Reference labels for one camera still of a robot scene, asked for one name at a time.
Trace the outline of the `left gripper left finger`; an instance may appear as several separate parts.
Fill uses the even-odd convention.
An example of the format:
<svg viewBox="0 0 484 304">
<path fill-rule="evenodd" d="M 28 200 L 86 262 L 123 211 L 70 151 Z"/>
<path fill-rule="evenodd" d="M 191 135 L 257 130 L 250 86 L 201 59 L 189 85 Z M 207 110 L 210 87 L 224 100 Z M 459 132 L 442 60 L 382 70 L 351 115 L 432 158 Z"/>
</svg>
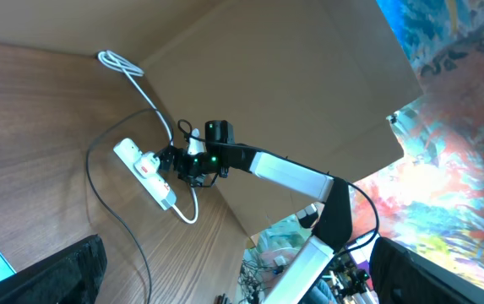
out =
<svg viewBox="0 0 484 304">
<path fill-rule="evenodd" d="M 0 281 L 0 304 L 89 303 L 100 293 L 107 256 L 90 235 Z"/>
</svg>

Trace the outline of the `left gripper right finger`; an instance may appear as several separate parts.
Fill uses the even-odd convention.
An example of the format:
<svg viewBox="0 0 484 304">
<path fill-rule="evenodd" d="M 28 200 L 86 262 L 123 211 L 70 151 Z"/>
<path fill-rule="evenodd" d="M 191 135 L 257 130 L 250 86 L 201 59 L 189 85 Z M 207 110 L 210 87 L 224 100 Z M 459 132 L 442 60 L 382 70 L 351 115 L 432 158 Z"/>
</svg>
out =
<svg viewBox="0 0 484 304">
<path fill-rule="evenodd" d="M 484 290 L 386 237 L 373 246 L 373 289 L 383 304 L 484 304 Z"/>
</svg>

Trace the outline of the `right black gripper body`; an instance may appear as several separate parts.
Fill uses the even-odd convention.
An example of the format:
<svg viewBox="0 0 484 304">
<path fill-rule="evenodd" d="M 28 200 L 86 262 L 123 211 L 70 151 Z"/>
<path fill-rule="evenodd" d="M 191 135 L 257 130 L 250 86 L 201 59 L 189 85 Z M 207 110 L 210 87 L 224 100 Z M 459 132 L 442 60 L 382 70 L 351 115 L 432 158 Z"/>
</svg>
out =
<svg viewBox="0 0 484 304">
<path fill-rule="evenodd" d="M 164 172 L 173 170 L 180 180 L 188 183 L 191 187 L 203 187 L 207 175 L 203 163 L 207 160 L 207 157 L 206 152 L 192 155 L 187 149 L 169 145 L 158 152 L 159 170 Z"/>
</svg>

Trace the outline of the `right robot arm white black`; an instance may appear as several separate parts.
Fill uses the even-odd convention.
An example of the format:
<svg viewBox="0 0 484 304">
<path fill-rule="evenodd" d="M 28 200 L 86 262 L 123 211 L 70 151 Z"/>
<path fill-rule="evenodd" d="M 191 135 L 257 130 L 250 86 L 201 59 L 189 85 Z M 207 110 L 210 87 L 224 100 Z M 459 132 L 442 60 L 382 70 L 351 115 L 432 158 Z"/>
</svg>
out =
<svg viewBox="0 0 484 304">
<path fill-rule="evenodd" d="M 202 187 L 207 174 L 226 178 L 232 168 L 324 204 L 311 236 L 263 299 L 264 303 L 299 302 L 351 238 L 350 183 L 265 149 L 236 144 L 227 121 L 209 121 L 204 139 L 190 131 L 182 134 L 187 141 L 203 143 L 205 152 L 190 155 L 186 149 L 169 144 L 159 152 L 160 167 L 172 168 L 192 186 Z"/>
</svg>

